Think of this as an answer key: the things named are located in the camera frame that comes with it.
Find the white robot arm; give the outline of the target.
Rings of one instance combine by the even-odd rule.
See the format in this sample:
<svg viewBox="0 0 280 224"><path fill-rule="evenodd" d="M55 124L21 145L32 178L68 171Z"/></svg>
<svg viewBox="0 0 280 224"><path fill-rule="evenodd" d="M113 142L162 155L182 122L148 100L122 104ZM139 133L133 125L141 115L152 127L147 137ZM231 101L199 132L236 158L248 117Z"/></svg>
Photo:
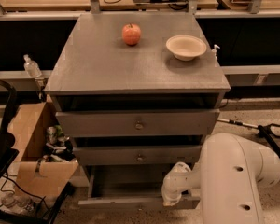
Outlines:
<svg viewBox="0 0 280 224"><path fill-rule="evenodd" d="M209 136L199 167L177 163L163 179L165 206L179 203L182 192L201 190L203 224L265 224L259 187L280 180L280 159L270 148L230 133Z"/></svg>

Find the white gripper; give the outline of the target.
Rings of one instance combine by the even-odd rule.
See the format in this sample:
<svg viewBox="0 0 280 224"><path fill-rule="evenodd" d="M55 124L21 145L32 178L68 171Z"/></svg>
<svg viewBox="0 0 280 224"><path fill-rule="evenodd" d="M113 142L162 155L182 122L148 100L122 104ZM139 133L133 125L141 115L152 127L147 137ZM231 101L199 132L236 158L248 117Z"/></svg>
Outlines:
<svg viewBox="0 0 280 224"><path fill-rule="evenodd" d="M182 192L190 188L190 175L191 169L184 162L178 162L174 165L163 179L161 186L164 206L174 206L179 203Z"/></svg>

